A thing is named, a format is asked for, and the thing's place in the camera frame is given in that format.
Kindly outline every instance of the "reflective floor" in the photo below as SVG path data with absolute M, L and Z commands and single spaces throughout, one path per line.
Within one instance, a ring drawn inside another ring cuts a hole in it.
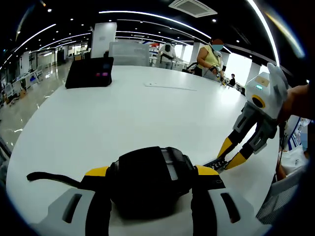
M 11 150 L 34 112 L 65 83 L 70 66 L 69 62 L 43 70 L 43 74 L 39 76 L 40 84 L 34 84 L 28 88 L 26 96 L 15 101 L 11 106 L 6 105 L 0 108 L 0 136 Z

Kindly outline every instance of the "black tablet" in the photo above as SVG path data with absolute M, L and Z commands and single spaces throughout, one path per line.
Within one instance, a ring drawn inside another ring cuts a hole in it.
M 112 83 L 114 58 L 75 60 L 69 70 L 67 89 L 106 87 Z

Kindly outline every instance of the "human hand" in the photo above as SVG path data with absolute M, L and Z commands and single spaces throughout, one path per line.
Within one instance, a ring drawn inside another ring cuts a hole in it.
M 287 91 L 287 99 L 278 115 L 278 123 L 288 120 L 291 115 L 313 119 L 314 111 L 311 108 L 313 100 L 308 85 L 289 89 Z
M 216 68 L 214 68 L 214 69 L 212 70 L 212 73 L 213 73 L 213 74 L 215 74 L 215 75 L 217 75 L 217 74 L 218 74 L 217 69 L 216 69 Z

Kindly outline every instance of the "white robot part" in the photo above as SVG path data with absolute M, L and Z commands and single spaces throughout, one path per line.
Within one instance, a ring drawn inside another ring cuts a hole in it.
M 287 98 L 288 83 L 282 70 L 267 64 L 270 73 L 262 72 L 246 83 L 245 96 L 258 110 L 277 119 Z

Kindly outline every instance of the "round table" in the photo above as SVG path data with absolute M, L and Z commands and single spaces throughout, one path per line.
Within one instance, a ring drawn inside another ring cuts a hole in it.
M 235 89 L 174 70 L 114 66 L 112 78 L 106 88 L 60 87 L 26 124 L 11 156 L 6 188 L 27 223 L 39 223 L 70 188 L 52 180 L 28 182 L 27 174 L 43 171 L 81 181 L 92 168 L 152 146 L 177 148 L 194 165 L 203 165 L 216 158 L 246 102 Z M 254 127 L 243 143 L 253 132 Z M 279 132 L 260 153 L 220 175 L 255 213 L 272 182 L 278 148 Z M 173 215 L 152 221 L 121 219 L 113 207 L 110 235 L 191 236 L 190 201 L 191 193 L 182 196 Z

